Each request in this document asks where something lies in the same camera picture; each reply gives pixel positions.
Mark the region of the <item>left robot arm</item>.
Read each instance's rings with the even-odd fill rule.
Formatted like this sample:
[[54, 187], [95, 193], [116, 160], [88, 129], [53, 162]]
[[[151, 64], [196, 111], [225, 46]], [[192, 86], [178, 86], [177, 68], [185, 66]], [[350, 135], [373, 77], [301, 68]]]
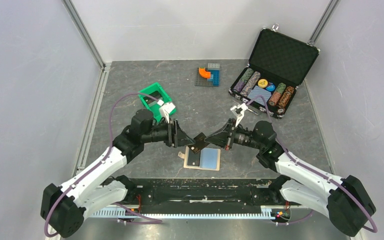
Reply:
[[52, 227], [56, 235], [67, 238], [96, 211], [120, 201], [133, 203], [137, 190], [125, 182], [114, 180], [103, 188], [98, 186], [141, 154], [145, 144], [155, 142], [173, 148], [195, 143], [176, 119], [155, 123], [150, 110], [138, 110], [130, 124], [93, 163], [61, 185], [51, 183], [44, 189], [40, 215], [45, 220], [45, 236], [54, 237], [49, 233]]

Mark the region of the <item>dark card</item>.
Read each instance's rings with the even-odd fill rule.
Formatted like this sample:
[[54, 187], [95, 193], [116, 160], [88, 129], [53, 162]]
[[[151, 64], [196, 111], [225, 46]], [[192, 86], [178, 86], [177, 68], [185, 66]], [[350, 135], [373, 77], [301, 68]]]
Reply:
[[160, 94], [159, 91], [154, 91], [154, 92], [150, 93], [149, 95], [152, 96], [153, 98], [148, 97], [148, 96], [144, 97], [145, 103], [149, 107], [152, 107], [153, 105], [157, 104], [158, 100], [163, 99], [163, 96]]

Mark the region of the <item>black credit card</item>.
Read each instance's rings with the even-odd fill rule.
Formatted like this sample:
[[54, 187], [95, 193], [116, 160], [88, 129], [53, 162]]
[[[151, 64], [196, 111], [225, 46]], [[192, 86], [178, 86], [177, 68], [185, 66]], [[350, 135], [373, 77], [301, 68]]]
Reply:
[[201, 150], [203, 150], [204, 148], [206, 148], [206, 147], [209, 145], [209, 143], [205, 141], [205, 138], [206, 138], [206, 137], [207, 137], [207, 136], [206, 136], [203, 132], [199, 133], [197, 136], [195, 136], [195, 137], [193, 138], [193, 140], [194, 140], [194, 144], [189, 145], [189, 146], [188, 146], [189, 149], [190, 149], [194, 154], [199, 153]]

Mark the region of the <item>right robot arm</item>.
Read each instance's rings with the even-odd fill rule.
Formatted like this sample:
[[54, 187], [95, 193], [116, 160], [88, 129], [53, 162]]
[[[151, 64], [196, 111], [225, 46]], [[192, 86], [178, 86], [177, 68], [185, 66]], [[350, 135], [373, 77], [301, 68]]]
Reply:
[[343, 234], [354, 237], [361, 229], [377, 232], [372, 216], [377, 209], [362, 182], [355, 176], [341, 177], [305, 162], [280, 144], [273, 125], [259, 121], [252, 130], [230, 118], [205, 142], [229, 150], [234, 144], [258, 150], [259, 163], [280, 177], [269, 189], [275, 204], [284, 201], [308, 207], [324, 216]]

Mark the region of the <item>beige leather card holder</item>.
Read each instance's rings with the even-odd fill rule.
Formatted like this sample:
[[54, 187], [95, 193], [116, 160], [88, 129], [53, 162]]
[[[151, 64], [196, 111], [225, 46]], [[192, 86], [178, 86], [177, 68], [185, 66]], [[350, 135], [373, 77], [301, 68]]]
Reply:
[[205, 147], [202, 149], [200, 155], [199, 167], [187, 166], [188, 153], [191, 151], [189, 147], [185, 148], [184, 152], [179, 151], [178, 157], [183, 160], [183, 167], [185, 169], [219, 171], [221, 164], [221, 150], [218, 148]]

